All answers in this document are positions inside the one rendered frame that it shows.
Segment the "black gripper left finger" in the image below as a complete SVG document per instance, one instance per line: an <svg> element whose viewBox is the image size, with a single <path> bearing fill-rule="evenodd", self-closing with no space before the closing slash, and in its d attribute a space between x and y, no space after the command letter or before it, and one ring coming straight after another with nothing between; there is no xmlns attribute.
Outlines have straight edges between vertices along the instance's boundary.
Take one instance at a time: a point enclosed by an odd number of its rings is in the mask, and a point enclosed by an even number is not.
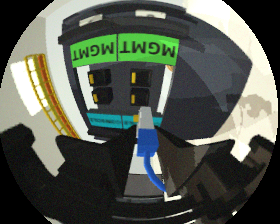
<svg viewBox="0 0 280 224"><path fill-rule="evenodd" d="M122 198L134 154L136 132L137 124L134 124L104 143L84 141L66 134L57 134L55 141L64 159L106 172L111 186L114 186L115 198Z"/></svg>

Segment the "blue cable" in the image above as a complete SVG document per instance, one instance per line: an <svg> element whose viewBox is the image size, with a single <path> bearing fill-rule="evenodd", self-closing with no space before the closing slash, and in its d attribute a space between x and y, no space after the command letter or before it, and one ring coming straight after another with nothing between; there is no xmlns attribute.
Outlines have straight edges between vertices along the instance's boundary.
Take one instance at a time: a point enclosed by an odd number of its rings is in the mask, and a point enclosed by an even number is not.
<svg viewBox="0 0 280 224"><path fill-rule="evenodd" d="M134 122L137 123L136 138L137 141L137 157L144 157L144 167L146 168L147 176L151 179L155 186L161 191L166 192L164 183L160 178L156 177L154 169L150 164L150 157L154 157L157 147L159 147L159 138L157 138L154 123L152 123L150 107L141 107L139 116L134 114Z"/></svg>

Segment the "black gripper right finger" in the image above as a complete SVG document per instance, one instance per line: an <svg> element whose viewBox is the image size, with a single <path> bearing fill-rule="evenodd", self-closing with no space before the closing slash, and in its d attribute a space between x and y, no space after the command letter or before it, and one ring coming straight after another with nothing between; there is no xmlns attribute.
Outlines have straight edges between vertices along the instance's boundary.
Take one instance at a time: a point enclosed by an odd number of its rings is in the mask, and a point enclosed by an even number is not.
<svg viewBox="0 0 280 224"><path fill-rule="evenodd" d="M156 153L167 198L180 196L180 189L195 176L202 163L209 158L231 152L236 143L236 139L227 138L225 141L195 146L185 139L175 137L171 132L166 132L164 128L156 124L154 124L154 129L159 138Z"/></svg>

